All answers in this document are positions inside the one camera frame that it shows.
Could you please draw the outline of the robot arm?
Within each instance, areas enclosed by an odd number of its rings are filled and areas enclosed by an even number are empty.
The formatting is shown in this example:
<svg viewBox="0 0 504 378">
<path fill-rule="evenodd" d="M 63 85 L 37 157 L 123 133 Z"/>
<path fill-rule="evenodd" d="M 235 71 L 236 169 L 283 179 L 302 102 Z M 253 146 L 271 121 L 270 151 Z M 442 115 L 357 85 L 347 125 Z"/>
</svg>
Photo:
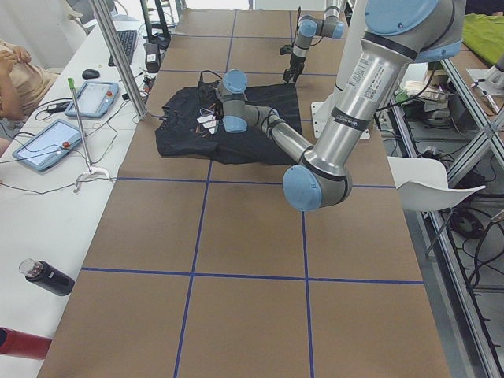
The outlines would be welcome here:
<svg viewBox="0 0 504 378">
<path fill-rule="evenodd" d="M 324 15 L 321 19 L 310 15 L 298 15 L 295 39 L 290 44 L 280 48 L 280 55 L 290 56 L 290 65 L 283 73 L 285 83 L 297 82 L 302 75 L 306 57 L 311 46 L 315 46 L 313 38 L 340 39 L 345 30 L 343 18 L 347 1 L 326 1 Z"/>
<path fill-rule="evenodd" d="M 283 176 L 289 204 L 312 211 L 344 201 L 352 189 L 345 163 L 379 106 L 409 64 L 455 56 L 462 42 L 463 1 L 358 1 L 350 22 L 344 57 L 355 52 L 346 85 L 336 88 L 332 110 L 315 144 L 298 134 L 276 111 L 246 103 L 247 77 L 233 69 L 216 89 L 226 132 L 257 127 L 289 155 L 295 165 Z"/>
</svg>

